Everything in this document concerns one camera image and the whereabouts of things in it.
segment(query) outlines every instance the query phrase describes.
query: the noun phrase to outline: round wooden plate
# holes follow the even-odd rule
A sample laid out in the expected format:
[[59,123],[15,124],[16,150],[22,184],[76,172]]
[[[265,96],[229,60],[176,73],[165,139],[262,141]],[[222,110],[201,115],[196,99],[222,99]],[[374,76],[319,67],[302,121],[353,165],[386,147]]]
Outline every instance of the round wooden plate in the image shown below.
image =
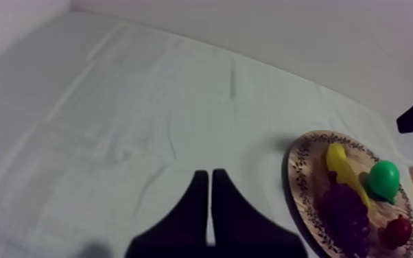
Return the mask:
[[[329,189],[325,152],[330,143],[344,145],[349,164],[354,173],[364,178],[379,158],[358,141],[332,131],[313,131],[301,136],[294,142],[288,155],[288,183],[296,208],[307,229],[315,241],[330,257],[345,257],[328,236],[327,229],[318,217],[316,206],[323,194]],[[368,218],[370,219],[371,248],[368,257],[403,257],[413,258],[413,232],[404,246],[395,250],[385,248],[378,240],[377,231],[401,214],[408,218],[413,226],[413,210],[410,200],[402,186],[396,196],[395,205],[370,199]]]

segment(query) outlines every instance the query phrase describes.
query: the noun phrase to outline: white backdrop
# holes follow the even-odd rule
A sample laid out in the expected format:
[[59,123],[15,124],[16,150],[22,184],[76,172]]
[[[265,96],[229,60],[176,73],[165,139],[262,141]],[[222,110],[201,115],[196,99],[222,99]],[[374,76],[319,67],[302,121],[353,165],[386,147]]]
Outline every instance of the white backdrop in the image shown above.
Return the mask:
[[59,14],[70,0],[0,0],[0,55],[19,39]]
[[274,65],[397,117],[413,104],[413,1],[73,0]]

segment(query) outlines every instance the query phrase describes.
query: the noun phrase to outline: yellow object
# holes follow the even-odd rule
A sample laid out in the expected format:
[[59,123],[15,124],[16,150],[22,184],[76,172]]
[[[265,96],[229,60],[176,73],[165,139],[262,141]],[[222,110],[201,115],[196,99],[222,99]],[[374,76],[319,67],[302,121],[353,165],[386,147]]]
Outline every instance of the yellow object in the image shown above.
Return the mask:
[[340,184],[347,184],[354,189],[362,199],[367,208],[370,208],[370,200],[364,187],[358,181],[351,166],[347,162],[346,152],[341,143],[332,143],[327,150],[327,166],[329,171],[335,171],[338,176],[336,181]]

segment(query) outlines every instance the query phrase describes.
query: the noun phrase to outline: purple grapes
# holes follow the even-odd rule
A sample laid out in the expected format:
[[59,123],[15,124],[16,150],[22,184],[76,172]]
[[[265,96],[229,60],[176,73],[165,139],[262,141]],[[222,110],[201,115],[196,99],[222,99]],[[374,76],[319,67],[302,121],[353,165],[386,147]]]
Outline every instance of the purple grapes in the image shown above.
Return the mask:
[[360,196],[348,185],[336,182],[337,174],[329,172],[331,188],[319,206],[319,211],[335,245],[340,247],[347,257],[364,258],[368,255],[368,209]]

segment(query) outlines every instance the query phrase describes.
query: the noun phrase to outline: table surface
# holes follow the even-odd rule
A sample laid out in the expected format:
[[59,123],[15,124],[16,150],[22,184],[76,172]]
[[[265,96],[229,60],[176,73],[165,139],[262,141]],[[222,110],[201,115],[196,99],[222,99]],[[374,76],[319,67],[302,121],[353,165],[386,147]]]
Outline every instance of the table surface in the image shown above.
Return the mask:
[[[413,135],[393,120],[211,45],[66,14],[0,58],[0,257],[122,257],[195,170],[217,167],[298,233],[275,145],[311,130],[348,134],[396,163],[413,206],[413,155],[402,151],[413,153]],[[208,233],[214,242],[211,221]]]

